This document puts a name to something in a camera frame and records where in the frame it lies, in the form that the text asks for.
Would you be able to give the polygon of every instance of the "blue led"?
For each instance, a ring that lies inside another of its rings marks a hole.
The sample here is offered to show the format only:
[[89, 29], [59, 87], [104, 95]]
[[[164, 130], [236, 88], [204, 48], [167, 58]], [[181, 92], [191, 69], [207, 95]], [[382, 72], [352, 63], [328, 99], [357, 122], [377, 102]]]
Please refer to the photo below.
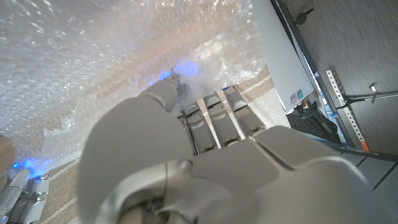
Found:
[[15, 169], [29, 169], [30, 170], [30, 179], [41, 176], [47, 172], [47, 166], [52, 163], [51, 159], [48, 160], [37, 160], [34, 158], [27, 158], [23, 161], [18, 161], [12, 165]]
[[3, 217], [3, 218], [0, 220], [0, 223], [5, 223], [6, 221], [8, 221], [8, 216]]
[[172, 72], [171, 72], [171, 71], [162, 72], [162, 73], [160, 74], [159, 80], [163, 80], [163, 79], [165, 79], [165, 78], [167, 78], [167, 77], [169, 77], [169, 76], [171, 76], [171, 75], [172, 75]]

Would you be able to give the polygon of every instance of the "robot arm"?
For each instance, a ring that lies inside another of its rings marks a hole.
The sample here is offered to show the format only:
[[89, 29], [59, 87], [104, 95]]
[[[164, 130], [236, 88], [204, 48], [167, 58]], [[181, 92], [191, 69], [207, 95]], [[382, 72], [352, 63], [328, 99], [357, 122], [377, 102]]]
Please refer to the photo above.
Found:
[[48, 174], [31, 179], [31, 171], [14, 164], [0, 195], [0, 223], [35, 223], [49, 192]]
[[392, 223], [360, 172], [288, 128], [266, 129], [235, 87], [171, 111], [168, 77], [123, 101], [92, 129], [80, 161], [83, 223]]

